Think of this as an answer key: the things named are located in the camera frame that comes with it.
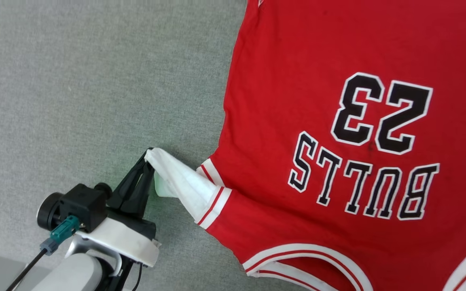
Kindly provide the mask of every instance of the white fabric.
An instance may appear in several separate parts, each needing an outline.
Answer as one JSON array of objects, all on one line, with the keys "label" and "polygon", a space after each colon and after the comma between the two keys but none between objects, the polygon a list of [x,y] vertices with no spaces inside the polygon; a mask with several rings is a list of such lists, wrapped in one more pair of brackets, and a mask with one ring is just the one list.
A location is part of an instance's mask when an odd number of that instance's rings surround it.
[{"label": "white fabric", "polygon": [[194,219],[202,214],[215,192],[215,184],[163,149],[148,150],[145,161],[157,172],[154,183],[159,196],[179,198]]},{"label": "white fabric", "polygon": [[211,159],[205,160],[202,163],[202,166],[197,168],[197,172],[199,173],[199,175],[205,177],[206,174],[202,169],[206,169],[208,175],[210,176],[210,180],[213,183],[215,183],[215,185],[224,187],[224,182],[222,181],[222,178],[220,177],[217,168],[215,168],[215,165],[211,162]]},{"label": "white fabric", "polygon": [[211,200],[208,204],[207,210],[211,208],[211,211],[208,213],[203,213],[202,216],[200,216],[200,219],[196,219],[195,223],[199,224],[202,228],[207,230],[207,228],[217,219],[217,217],[220,215],[220,212],[222,212],[222,209],[226,205],[230,195],[231,195],[231,189],[229,188],[224,188],[224,187],[217,187],[217,195],[218,199],[216,200],[215,205],[213,206],[212,203],[215,201],[215,198]]},{"label": "white fabric", "polygon": [[[373,290],[371,282],[364,271],[351,258],[336,250],[321,245],[313,245],[309,243],[290,243],[287,245],[278,245],[255,254],[253,257],[242,263],[242,267],[246,269],[248,276],[255,276],[257,272],[264,270],[264,267],[267,264],[279,260],[300,257],[318,258],[329,262],[331,265],[335,266],[339,271],[341,271],[344,276],[346,276],[356,291],[361,291],[361,288],[356,281],[360,283],[362,290]],[[291,269],[289,268],[281,268],[279,272],[295,280],[305,279],[306,276],[303,274],[302,270],[296,268],[292,272],[290,272],[290,270]],[[321,288],[324,287],[323,284],[324,282],[322,280],[316,278],[316,281],[314,284],[312,284],[312,286],[321,290]]]}]

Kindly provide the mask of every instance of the gray couch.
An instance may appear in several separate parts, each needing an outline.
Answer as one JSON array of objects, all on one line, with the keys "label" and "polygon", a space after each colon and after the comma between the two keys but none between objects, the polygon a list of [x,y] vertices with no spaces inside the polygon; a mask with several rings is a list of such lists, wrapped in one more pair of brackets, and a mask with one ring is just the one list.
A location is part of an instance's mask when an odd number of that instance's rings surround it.
[{"label": "gray couch", "polygon": [[[115,187],[148,146],[192,167],[214,151],[245,6],[0,1],[0,256],[37,254],[48,233],[35,214],[49,193]],[[145,218],[163,245],[139,290],[302,289],[248,278],[178,200],[151,197]],[[68,245],[39,265],[55,267]]]}]

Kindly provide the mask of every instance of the black cable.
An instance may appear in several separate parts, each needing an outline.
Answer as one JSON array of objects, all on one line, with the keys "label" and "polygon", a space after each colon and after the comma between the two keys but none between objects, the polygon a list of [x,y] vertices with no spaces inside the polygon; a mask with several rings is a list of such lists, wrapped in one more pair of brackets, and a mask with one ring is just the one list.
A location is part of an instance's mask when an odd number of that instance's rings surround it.
[{"label": "black cable", "polygon": [[138,289],[139,285],[139,280],[141,280],[141,270],[143,269],[143,265],[139,265],[139,275],[138,275],[138,281],[136,282],[136,286],[132,289],[132,291],[136,291]]},{"label": "black cable", "polygon": [[26,276],[28,271],[30,271],[30,269],[37,263],[37,261],[39,261],[39,259],[41,259],[42,256],[46,254],[46,252],[48,252],[46,249],[42,249],[40,253],[28,264],[28,266],[24,268],[24,270],[19,274],[19,276],[17,276],[17,278],[13,280],[12,284],[8,287],[8,289],[6,289],[6,291],[12,291],[15,288],[15,286],[17,286],[17,284],[19,284],[19,282],[24,278],[24,276]]}]

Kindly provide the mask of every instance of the teal connector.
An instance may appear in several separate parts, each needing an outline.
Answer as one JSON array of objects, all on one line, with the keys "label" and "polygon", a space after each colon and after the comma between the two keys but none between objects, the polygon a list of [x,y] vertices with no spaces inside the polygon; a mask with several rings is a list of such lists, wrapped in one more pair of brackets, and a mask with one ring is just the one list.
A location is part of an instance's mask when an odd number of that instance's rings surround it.
[{"label": "teal connector", "polygon": [[77,217],[70,215],[68,216],[59,226],[55,227],[50,232],[50,238],[56,243],[61,244],[63,241],[71,237],[80,229],[80,221]]}]

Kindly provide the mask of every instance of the jersey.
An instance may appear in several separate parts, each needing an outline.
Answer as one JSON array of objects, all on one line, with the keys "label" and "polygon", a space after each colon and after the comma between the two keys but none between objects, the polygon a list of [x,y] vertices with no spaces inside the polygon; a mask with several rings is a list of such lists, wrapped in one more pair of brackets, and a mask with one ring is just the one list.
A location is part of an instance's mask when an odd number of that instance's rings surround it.
[{"label": "jersey", "polygon": [[466,289],[466,1],[248,2],[196,222],[250,276]]}]

